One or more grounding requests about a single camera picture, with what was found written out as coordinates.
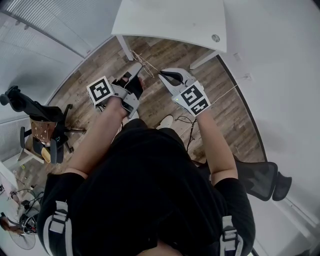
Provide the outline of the person's left hand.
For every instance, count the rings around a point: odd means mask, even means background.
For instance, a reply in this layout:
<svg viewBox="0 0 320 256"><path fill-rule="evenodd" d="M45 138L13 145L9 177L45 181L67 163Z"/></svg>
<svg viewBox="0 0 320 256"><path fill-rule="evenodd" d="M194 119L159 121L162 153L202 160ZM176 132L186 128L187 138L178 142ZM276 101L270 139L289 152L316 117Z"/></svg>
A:
<svg viewBox="0 0 320 256"><path fill-rule="evenodd" d="M144 91L142 82L138 76L131 78L125 74L121 79L116 80L115 84L134 94L138 100Z"/></svg>

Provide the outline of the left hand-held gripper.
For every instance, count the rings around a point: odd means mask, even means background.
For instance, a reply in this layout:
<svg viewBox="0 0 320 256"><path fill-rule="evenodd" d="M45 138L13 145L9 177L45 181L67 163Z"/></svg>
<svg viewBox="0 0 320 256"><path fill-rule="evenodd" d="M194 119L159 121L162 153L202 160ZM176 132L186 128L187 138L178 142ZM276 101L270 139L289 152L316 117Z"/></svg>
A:
<svg viewBox="0 0 320 256"><path fill-rule="evenodd" d="M121 106L127 111L127 118L131 119L138 110L140 102L137 96L125 86L129 85L142 69L142 64L137 62L122 76L121 79L109 83L105 76L89 84L86 89L93 107L100 109L105 107L109 98L121 99Z"/></svg>

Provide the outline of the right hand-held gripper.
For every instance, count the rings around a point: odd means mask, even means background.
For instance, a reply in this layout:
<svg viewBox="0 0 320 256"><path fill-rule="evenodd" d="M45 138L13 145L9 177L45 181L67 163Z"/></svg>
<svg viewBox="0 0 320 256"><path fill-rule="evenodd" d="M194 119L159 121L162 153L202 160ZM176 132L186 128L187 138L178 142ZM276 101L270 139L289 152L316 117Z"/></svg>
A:
<svg viewBox="0 0 320 256"><path fill-rule="evenodd" d="M159 71L158 77L170 93L175 93L171 97L172 101L193 117L211 106L202 84L194 77L189 79L191 75L185 69L165 68Z"/></svg>

